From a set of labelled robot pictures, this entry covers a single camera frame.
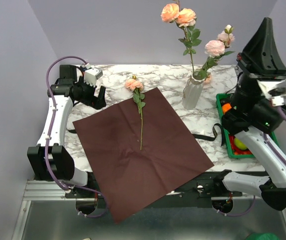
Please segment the orange flower stem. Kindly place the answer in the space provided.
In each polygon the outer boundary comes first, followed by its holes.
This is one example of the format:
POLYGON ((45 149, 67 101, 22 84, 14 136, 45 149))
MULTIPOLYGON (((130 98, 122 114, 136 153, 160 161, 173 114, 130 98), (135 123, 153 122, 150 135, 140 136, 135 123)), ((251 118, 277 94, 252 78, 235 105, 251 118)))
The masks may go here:
POLYGON ((197 47, 201 43, 199 39, 201 31, 195 28, 197 21, 195 11, 190 8, 181 8, 180 1, 174 0, 173 3, 168 3, 163 7, 160 18, 162 22, 175 24, 183 31, 184 35, 182 38, 179 38, 178 41, 185 47, 183 55, 190 57, 192 76, 195 77, 193 55, 196 54, 196 50, 194 47, 197 47))

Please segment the pink flower stem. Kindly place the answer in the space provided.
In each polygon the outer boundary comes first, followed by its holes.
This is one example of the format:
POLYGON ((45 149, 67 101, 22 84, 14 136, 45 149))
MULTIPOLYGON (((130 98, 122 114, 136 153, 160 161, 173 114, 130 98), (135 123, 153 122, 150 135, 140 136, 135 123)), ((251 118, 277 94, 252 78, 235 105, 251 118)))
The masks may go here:
POLYGON ((232 54, 234 51, 228 50, 235 41, 233 34, 234 27, 228 24, 225 29, 217 35, 215 40, 209 41, 205 45, 205 53, 208 55, 207 60, 193 77, 198 81, 204 81, 209 78, 208 70, 218 65, 222 57, 232 54))

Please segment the black ribbon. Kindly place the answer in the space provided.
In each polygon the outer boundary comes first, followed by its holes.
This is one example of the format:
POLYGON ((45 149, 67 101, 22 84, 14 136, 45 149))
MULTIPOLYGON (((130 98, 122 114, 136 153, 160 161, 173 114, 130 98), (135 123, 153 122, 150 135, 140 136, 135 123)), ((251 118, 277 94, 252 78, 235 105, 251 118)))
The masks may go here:
POLYGON ((193 137, 195 139, 200 139, 200 140, 213 142, 218 137, 218 133, 217 133, 215 127, 218 127, 220 129, 221 146, 223 146, 223 145, 226 144, 226 137, 225 137, 224 128, 222 127, 222 125, 220 123, 216 123, 216 124, 213 125, 213 127, 212 127, 213 136, 207 136, 207 135, 195 134, 195 133, 193 133, 192 135, 193 135, 193 137))

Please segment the dark red wrapping paper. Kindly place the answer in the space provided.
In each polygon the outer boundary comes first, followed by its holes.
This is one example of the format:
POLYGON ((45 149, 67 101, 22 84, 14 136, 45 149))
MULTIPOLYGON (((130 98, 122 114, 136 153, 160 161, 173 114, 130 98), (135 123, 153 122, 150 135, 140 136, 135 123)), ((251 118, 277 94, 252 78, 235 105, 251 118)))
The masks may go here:
POLYGON ((132 214, 213 167, 159 89, 73 123, 113 220, 132 214))

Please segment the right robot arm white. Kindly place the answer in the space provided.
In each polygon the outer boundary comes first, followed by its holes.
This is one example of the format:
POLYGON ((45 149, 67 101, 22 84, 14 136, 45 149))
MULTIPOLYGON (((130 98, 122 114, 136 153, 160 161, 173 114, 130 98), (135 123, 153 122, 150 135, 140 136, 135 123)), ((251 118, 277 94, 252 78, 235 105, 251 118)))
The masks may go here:
POLYGON ((286 67, 274 39, 273 21, 263 19, 237 56, 241 75, 220 116, 222 127, 251 151, 267 172, 252 176, 225 170, 213 182, 219 196, 242 192, 262 198, 271 208, 286 208, 286 154, 271 133, 286 121, 286 67))

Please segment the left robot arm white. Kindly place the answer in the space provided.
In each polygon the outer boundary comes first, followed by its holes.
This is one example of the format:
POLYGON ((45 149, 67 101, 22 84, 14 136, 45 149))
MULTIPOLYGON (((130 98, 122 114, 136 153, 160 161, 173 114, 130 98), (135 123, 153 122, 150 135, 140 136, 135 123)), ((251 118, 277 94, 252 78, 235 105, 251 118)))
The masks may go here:
POLYGON ((76 191, 84 198, 93 194, 94 186, 88 173, 75 167, 72 156, 65 149, 65 131, 72 108, 77 103, 100 110, 106 107, 104 86, 95 95, 101 69, 90 64, 63 64, 59 78, 47 90, 48 113, 42 134, 27 150, 27 157, 39 181, 51 182, 54 177, 64 184, 77 185, 76 191))

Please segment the pink flower bunch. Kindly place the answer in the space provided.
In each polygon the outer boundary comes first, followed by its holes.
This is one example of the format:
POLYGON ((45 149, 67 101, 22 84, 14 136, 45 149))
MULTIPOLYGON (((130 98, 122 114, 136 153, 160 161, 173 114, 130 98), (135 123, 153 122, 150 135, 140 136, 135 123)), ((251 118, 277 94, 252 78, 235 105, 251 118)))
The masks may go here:
POLYGON ((143 107, 146 105, 144 102, 145 95, 143 94, 143 83, 141 83, 136 75, 132 75, 130 79, 125 82, 125 87, 133 93, 133 101, 136 103, 138 112, 141 119, 141 130, 140 130, 140 150, 143 146, 143 107))

